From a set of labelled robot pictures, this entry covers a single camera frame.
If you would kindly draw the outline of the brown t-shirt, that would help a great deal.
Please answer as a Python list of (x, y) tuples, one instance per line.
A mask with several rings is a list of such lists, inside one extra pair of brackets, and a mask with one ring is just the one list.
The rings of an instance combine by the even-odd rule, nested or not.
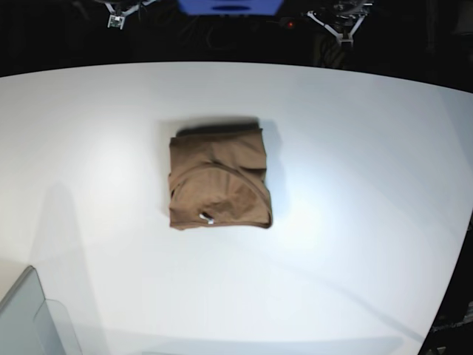
[(169, 153), (172, 228), (272, 226), (267, 155), (257, 122), (183, 129), (171, 138)]

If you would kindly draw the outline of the blue bin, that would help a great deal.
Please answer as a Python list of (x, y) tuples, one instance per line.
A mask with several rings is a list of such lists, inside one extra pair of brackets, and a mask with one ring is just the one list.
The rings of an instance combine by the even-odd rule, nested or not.
[(256, 15), (273, 16), (283, 0), (178, 0), (180, 9), (192, 16)]

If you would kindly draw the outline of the black power strip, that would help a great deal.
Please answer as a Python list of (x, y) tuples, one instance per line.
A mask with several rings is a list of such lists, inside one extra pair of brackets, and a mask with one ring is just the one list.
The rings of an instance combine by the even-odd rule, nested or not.
[(281, 17), (276, 23), (284, 30), (326, 30), (323, 23), (314, 21), (308, 16), (299, 17)]

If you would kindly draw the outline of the grey plastic tray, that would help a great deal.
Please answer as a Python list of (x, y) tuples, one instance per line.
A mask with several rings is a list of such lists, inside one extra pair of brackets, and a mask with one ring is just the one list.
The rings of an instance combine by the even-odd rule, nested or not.
[(66, 307), (49, 300), (38, 272), (25, 268), (1, 300), (1, 354), (82, 354)]

